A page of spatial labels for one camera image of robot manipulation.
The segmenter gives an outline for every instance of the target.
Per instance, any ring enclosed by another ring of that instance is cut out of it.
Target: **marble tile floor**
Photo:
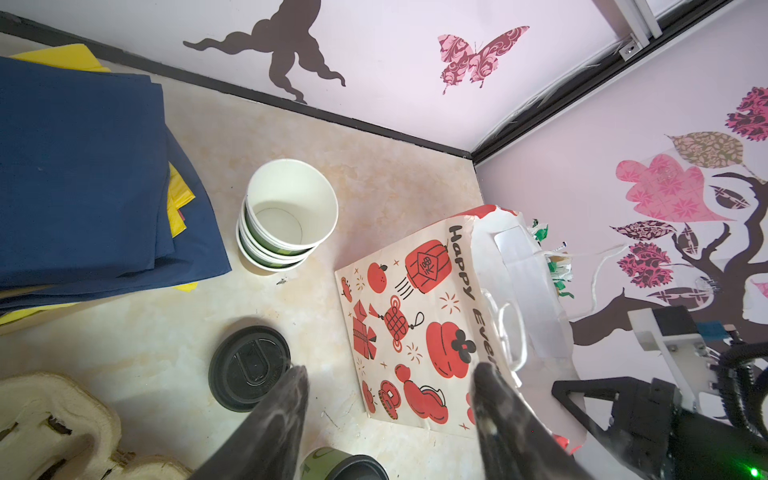
[[[0,34],[0,55],[43,48]],[[141,73],[104,63],[113,71]],[[166,123],[202,178],[233,271],[174,289],[41,313],[0,336],[0,377],[64,373],[121,417],[121,447],[199,467],[246,414],[218,405],[207,370],[217,345],[262,323],[306,365],[311,400],[300,458],[330,445],[377,458],[390,478],[482,478],[477,442],[368,419],[333,271],[482,204],[470,161],[158,76]],[[322,171],[339,198],[333,235],[297,270],[257,276],[234,239],[250,175],[275,158]]]

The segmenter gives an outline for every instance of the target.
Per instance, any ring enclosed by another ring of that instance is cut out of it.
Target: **black lid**
[[[373,457],[353,455],[339,463],[326,480],[389,480],[389,476]]]
[[[210,361],[214,398],[235,412],[249,412],[290,368],[286,340],[268,326],[249,326],[230,335]]]

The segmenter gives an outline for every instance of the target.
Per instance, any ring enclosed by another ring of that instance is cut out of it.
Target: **green cup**
[[[330,447],[310,453],[300,473],[301,480],[389,480],[384,468],[368,455],[350,455]]]

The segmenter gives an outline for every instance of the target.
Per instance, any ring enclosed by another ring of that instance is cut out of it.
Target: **paper bowl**
[[[289,257],[320,245],[339,219],[339,201],[328,179],[291,158],[256,170],[248,183],[246,210],[253,238]]]
[[[248,250],[246,250],[246,248],[243,246],[243,238],[242,238],[241,235],[242,234],[240,233],[240,222],[238,222],[238,226],[235,228],[235,240],[237,241],[237,248],[243,254],[243,257],[245,257],[246,260],[248,260],[251,264],[253,264],[253,266],[256,267],[257,269],[264,270],[264,271],[270,272],[270,273],[285,272],[287,270],[293,270],[297,266],[299,266],[302,263],[304,263],[304,260],[306,260],[306,258],[305,258],[305,259],[299,260],[298,262],[293,263],[291,265],[282,266],[282,267],[280,267],[280,266],[267,266],[267,265],[264,265],[259,260],[256,260],[256,258],[254,258],[255,255],[251,256],[251,253]]]
[[[264,239],[261,239],[261,241],[256,239],[258,233],[256,232],[255,226],[253,225],[251,220],[248,218],[245,202],[243,202],[243,206],[240,208],[239,222],[240,222],[240,231],[243,234],[243,240],[246,243],[248,243],[248,245],[243,245],[243,246],[258,249],[261,253],[263,253],[264,255],[267,255],[270,259],[285,260],[286,263],[298,262],[299,260],[303,260],[307,258],[317,248],[317,247],[312,247],[308,250],[304,250],[303,253],[297,253],[296,255],[283,255],[281,253],[276,253],[271,250],[268,250],[262,244],[263,242],[266,242]]]

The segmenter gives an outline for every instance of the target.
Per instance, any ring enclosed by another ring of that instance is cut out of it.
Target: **pink butterfly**
[[[497,37],[483,47],[479,53],[474,53],[466,40],[456,35],[440,35],[440,58],[449,65],[442,71],[440,78],[445,82],[445,90],[449,85],[462,81],[469,71],[470,81],[480,81],[480,88],[488,77],[498,68],[498,58],[507,53],[529,27],[517,27]]]

